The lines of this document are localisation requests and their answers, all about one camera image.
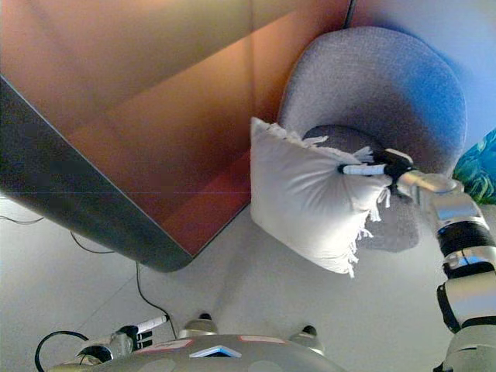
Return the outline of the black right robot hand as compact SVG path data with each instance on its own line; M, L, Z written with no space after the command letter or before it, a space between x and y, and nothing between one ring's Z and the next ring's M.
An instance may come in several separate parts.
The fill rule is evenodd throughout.
M367 177L386 175L391 179L391 185L396 185L403 174L415 169L412 158L397 150L375 150L370 157L361 165L339 165L338 172Z

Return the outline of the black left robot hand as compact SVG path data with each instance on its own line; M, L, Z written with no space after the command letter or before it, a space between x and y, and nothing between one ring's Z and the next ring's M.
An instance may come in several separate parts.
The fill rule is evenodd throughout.
M153 345L153 330L170 320L169 315L161 315L156 318L146 320L136 325L125 325L118 329L117 333L122 333L131 339L133 351L144 349Z

